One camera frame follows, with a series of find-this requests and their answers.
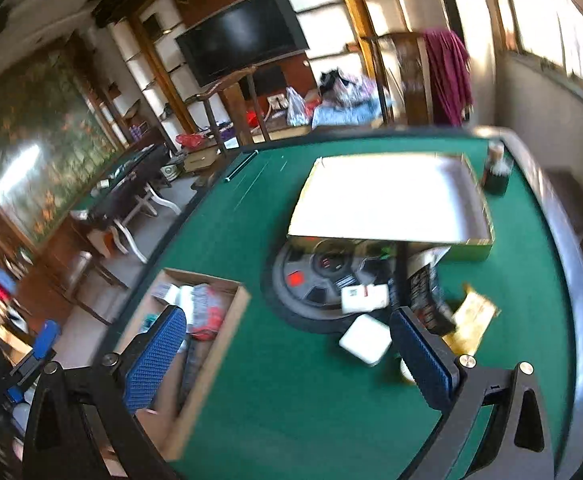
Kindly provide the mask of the landscape wall painting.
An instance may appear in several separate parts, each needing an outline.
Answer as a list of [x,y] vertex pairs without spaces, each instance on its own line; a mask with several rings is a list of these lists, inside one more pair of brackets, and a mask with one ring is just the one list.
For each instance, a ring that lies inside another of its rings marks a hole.
[[44,243],[116,155],[116,145],[60,49],[0,74],[0,210]]

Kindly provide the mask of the pile of clothes bags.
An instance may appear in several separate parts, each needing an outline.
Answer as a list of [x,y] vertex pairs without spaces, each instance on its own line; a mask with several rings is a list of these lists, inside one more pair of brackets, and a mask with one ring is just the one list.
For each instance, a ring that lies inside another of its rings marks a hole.
[[317,100],[303,99],[293,87],[286,99],[289,127],[363,126],[383,117],[377,82],[342,70],[321,73]]

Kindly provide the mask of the white square box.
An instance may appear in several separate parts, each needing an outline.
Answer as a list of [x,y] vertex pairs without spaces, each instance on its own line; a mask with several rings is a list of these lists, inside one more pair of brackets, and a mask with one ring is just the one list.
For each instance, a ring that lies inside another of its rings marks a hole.
[[392,343],[389,327],[368,314],[358,316],[339,339],[339,347],[368,366],[377,365]]

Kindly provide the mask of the gold shallow box tray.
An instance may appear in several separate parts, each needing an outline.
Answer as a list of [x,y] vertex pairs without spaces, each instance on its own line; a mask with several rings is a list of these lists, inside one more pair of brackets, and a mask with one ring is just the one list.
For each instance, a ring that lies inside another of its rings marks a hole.
[[482,261],[495,233],[466,155],[406,152],[316,159],[287,238],[308,252],[334,242],[362,255],[401,242],[415,252],[442,246],[451,259]]

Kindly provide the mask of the black foil snack bag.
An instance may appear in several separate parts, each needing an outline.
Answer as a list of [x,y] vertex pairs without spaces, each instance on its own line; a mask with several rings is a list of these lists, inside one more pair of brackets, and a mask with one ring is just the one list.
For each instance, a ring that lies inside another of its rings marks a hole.
[[429,248],[410,256],[407,261],[411,310],[430,333],[438,336],[456,330],[452,310],[443,297],[437,270],[437,264],[450,249],[450,246]]

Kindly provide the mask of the dark jar with knob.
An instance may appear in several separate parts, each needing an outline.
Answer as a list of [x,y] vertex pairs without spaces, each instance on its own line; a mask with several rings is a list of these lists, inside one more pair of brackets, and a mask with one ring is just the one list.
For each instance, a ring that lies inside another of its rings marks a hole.
[[490,195],[503,196],[508,187],[513,165],[514,161],[506,154],[504,143],[490,141],[481,179],[483,191]]

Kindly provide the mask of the black television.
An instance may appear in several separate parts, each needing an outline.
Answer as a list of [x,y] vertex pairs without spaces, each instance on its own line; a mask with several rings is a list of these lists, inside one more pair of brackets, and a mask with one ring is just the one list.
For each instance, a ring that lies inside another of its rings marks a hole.
[[201,87],[309,48],[290,0],[239,0],[186,29],[176,43]]

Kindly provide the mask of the cardboard tray box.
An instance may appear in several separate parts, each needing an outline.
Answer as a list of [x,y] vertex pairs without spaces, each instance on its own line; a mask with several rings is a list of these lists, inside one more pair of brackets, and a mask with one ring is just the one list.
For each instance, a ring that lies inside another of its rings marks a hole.
[[114,350],[128,347],[171,300],[185,312],[186,337],[149,408],[136,412],[142,428],[168,462],[194,433],[216,375],[251,296],[242,284],[217,276],[165,268],[152,281]]

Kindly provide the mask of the yellow round tin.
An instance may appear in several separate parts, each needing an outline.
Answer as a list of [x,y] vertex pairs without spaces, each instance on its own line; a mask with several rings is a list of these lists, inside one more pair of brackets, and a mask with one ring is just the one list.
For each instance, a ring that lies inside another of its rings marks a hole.
[[416,384],[415,379],[403,359],[400,359],[399,367],[404,382],[407,382],[408,384],[411,385],[415,385]]

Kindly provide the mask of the wooden chair left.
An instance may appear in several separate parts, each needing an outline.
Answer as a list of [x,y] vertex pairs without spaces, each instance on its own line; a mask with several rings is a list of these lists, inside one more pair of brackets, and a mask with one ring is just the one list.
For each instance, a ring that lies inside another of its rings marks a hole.
[[184,101],[186,107],[194,103],[201,103],[203,105],[206,118],[208,118],[209,128],[223,155],[227,155],[228,149],[226,148],[225,141],[222,139],[220,127],[218,126],[211,105],[211,99],[214,96],[220,97],[230,120],[233,122],[238,145],[242,148],[245,145],[252,145],[254,143],[251,127],[247,120],[246,100],[242,95],[239,85],[243,79],[247,81],[249,96],[254,107],[254,112],[256,113],[256,121],[258,122],[263,139],[265,142],[272,141],[270,133],[268,133],[265,125],[264,115],[258,96],[256,95],[256,86],[254,85],[253,80],[254,73],[256,73],[256,65],[248,66],[242,70],[236,70],[236,72],[214,82],[214,84],[211,84],[206,90],[188,96]]

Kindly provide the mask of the wooden chair with cloth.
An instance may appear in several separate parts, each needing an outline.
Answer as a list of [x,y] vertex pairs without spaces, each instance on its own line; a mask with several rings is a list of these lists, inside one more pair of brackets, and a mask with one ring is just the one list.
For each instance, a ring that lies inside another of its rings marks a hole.
[[[371,49],[384,122],[436,125],[423,32],[387,32],[364,41]],[[463,122],[473,106],[466,110]]]

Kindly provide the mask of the yellow snack packet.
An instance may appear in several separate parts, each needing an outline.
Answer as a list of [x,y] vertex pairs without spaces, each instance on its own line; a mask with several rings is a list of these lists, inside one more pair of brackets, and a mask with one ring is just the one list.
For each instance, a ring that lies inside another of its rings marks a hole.
[[491,322],[501,310],[473,286],[463,285],[465,298],[452,315],[454,330],[442,337],[456,356],[474,356]]

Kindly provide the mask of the white pill bottle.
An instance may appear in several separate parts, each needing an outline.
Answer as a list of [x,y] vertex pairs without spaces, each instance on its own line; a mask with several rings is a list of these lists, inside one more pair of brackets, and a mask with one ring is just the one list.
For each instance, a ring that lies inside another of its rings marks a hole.
[[341,289],[341,311],[344,314],[372,312],[388,306],[387,284],[352,285]]

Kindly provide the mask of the maroon cloth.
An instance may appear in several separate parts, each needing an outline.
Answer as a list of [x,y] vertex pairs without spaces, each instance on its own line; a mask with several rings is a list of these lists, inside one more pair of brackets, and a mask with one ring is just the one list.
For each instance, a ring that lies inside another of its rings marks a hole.
[[423,32],[428,55],[433,121],[460,127],[466,110],[474,105],[469,77],[469,54],[455,32]]

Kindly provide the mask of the red white packet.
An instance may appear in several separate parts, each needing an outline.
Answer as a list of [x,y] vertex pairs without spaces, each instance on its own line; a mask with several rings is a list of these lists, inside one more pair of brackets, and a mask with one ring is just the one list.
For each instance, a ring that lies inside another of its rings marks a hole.
[[225,309],[221,298],[209,284],[196,285],[192,298],[194,307],[189,333],[197,340],[213,339],[224,321]]

